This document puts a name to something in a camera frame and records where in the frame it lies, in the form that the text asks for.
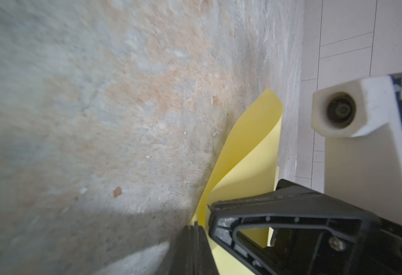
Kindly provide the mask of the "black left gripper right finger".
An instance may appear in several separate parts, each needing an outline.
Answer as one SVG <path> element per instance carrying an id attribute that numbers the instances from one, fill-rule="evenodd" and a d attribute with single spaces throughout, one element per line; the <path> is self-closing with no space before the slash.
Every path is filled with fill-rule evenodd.
<path id="1" fill-rule="evenodd" d="M 205 230 L 195 223 L 195 274 L 219 275 Z"/>

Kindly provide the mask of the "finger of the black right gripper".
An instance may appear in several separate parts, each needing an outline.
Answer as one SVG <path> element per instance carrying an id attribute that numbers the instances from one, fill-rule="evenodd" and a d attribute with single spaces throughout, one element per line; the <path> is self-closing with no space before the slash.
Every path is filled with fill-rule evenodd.
<path id="1" fill-rule="evenodd" d="M 210 238 L 257 275 L 278 275 L 269 255 L 276 236 L 269 222 L 270 215 L 367 213 L 284 179 L 278 185 L 277 190 L 263 195 L 220 201 L 210 206 Z"/>

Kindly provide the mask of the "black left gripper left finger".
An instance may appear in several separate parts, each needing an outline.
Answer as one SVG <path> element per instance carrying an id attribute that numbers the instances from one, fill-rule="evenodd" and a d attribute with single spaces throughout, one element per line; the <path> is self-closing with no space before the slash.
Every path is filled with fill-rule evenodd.
<path id="1" fill-rule="evenodd" d="M 185 226 L 171 244 L 155 275 L 193 275 L 194 237 L 194 227 Z"/>

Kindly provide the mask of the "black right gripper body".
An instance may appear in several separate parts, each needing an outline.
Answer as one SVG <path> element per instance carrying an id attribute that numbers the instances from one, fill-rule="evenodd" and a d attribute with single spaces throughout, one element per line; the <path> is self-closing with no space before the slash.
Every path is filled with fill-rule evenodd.
<path id="1" fill-rule="evenodd" d="M 402 275 L 402 226 L 371 213 L 272 214 L 279 275 Z"/>

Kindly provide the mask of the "yellow square paper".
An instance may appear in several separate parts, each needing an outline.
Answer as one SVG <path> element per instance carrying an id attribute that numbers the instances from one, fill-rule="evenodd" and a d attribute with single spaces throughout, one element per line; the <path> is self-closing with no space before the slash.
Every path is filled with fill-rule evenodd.
<path id="1" fill-rule="evenodd" d="M 283 106 L 266 89 L 231 129 L 191 219 L 209 230 L 208 209 L 219 201 L 254 197 L 275 190 Z"/>

